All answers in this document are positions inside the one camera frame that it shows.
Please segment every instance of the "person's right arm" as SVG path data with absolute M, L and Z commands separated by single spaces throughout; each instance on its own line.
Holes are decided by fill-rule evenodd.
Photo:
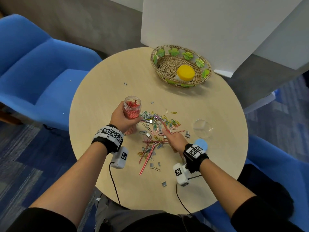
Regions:
M 162 131 L 168 138 L 170 145 L 178 152 L 183 153 L 188 144 L 184 136 L 180 133 L 170 134 L 166 130 Z M 232 178 L 210 159 L 204 159 L 197 169 L 231 218 L 231 224 L 238 232 L 302 231 L 277 215 L 260 197 Z

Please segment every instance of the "white panel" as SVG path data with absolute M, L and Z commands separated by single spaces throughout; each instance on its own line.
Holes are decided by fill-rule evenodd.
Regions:
M 111 0 L 132 9 L 143 11 L 143 0 Z
M 234 72 L 302 0 L 144 0 L 141 42 L 180 45 Z
M 309 0 L 303 0 L 254 54 L 292 69 L 309 62 Z

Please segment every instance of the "person's left hand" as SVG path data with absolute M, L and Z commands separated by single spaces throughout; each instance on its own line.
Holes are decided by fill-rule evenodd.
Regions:
M 143 119 L 143 117 L 140 116 L 133 120 L 128 120 L 125 117 L 123 110 L 122 110 L 123 103 L 124 101 L 121 101 L 121 103 L 112 113 L 112 118 L 109 124 L 115 125 L 119 131 L 121 131 L 122 133 L 125 133 L 132 125 L 135 125 L 138 122 L 140 122 Z

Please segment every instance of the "yellow lid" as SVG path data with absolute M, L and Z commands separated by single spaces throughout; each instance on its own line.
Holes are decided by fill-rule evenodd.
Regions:
M 191 81 L 194 78 L 195 71 L 188 65 L 182 65 L 178 68 L 177 75 L 181 80 Z

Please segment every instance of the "person's left arm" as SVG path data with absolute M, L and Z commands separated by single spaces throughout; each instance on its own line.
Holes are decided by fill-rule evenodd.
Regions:
M 113 112 L 110 124 L 124 133 L 141 118 L 127 120 L 122 107 L 123 101 Z M 83 156 L 29 208 L 43 208 L 56 212 L 78 227 L 107 154 L 104 144 L 100 142 L 91 144 Z

